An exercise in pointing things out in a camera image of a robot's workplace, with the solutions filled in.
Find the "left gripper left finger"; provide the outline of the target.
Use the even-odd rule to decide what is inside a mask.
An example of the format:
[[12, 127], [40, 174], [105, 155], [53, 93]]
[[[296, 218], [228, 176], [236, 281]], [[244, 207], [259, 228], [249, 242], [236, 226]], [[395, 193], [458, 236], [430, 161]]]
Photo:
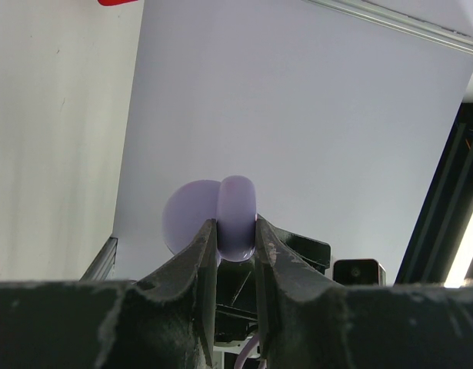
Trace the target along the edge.
[[216, 223], [137, 282], [0, 283], [0, 368], [213, 364]]

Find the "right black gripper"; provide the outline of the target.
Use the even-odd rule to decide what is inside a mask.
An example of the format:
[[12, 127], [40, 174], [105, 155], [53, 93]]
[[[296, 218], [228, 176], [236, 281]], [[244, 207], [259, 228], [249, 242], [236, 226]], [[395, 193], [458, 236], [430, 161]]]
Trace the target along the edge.
[[[330, 268], [329, 244], [274, 228], [278, 239], [316, 271]], [[218, 266], [215, 309], [215, 341], [243, 341], [257, 331], [255, 258], [240, 263], [223, 260]]]

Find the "purple earbud charging case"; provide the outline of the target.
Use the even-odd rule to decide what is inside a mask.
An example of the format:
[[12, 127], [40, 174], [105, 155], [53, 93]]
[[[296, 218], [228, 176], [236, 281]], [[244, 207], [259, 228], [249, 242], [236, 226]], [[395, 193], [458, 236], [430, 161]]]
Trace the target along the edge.
[[241, 175], [222, 181], [198, 180], [176, 190], [162, 212], [162, 234], [173, 254], [194, 239], [207, 220], [217, 226], [218, 257], [230, 262], [247, 261], [255, 251], [256, 190]]

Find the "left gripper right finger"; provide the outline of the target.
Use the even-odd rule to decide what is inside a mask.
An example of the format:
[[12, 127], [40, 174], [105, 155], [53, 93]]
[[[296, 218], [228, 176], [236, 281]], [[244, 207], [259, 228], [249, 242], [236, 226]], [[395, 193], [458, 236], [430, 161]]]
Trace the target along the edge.
[[473, 288], [346, 287], [259, 218], [255, 279], [270, 368], [473, 368]]

